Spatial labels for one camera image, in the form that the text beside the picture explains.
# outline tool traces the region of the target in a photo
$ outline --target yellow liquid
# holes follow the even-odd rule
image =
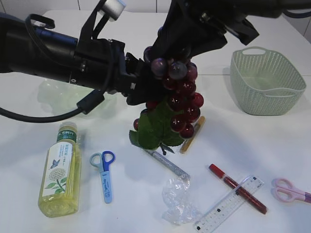
[[[70,162],[69,173],[67,176],[65,192],[43,197],[42,193],[44,190],[44,181],[48,163],[48,156],[47,156],[38,200],[39,209],[47,217],[59,217],[70,215],[76,213],[79,209],[81,151],[79,145],[72,140],[63,139],[60,140],[59,142],[71,143],[73,145],[72,147],[73,153]]]

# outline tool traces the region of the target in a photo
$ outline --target clear plastic ruler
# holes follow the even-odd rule
[[[226,197],[208,211],[194,224],[198,233],[211,233],[219,227],[230,215],[232,215],[246,199],[236,193],[242,187],[250,194],[254,194],[263,186],[263,181],[255,176],[247,177],[238,187],[232,190]]]

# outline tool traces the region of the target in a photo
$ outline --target bottle label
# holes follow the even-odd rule
[[[63,139],[70,139],[77,142],[77,134],[72,130],[62,130],[57,135],[57,142]]]
[[[58,142],[50,148],[43,197],[65,192],[73,153],[72,149],[73,146],[69,142]]]

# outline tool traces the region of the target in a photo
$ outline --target green basket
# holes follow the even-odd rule
[[[286,114],[307,88],[286,57],[260,47],[234,52],[230,76],[241,108],[257,116]]]

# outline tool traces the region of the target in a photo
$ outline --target plastic bag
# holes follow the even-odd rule
[[[168,222],[181,225],[198,219],[202,214],[189,200],[189,179],[171,179],[163,188],[162,196],[164,203],[169,208],[162,218]]]

